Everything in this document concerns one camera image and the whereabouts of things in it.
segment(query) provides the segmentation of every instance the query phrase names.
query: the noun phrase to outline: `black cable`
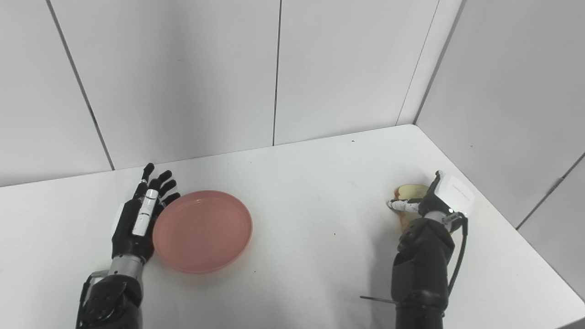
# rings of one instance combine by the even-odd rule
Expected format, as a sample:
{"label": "black cable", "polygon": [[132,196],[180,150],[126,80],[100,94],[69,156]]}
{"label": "black cable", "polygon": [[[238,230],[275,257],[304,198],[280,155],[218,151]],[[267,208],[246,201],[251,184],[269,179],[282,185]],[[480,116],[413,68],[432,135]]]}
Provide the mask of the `black cable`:
{"label": "black cable", "polygon": [[453,290],[455,280],[457,279],[457,275],[459,274],[459,269],[461,268],[461,263],[463,262],[463,254],[465,253],[465,246],[467,245],[467,217],[463,218],[461,229],[463,231],[463,240],[461,241],[461,248],[459,248],[459,256],[457,257],[457,264],[455,264],[455,270],[453,270],[453,275],[451,276],[451,280],[449,281],[450,295],[451,290]]}

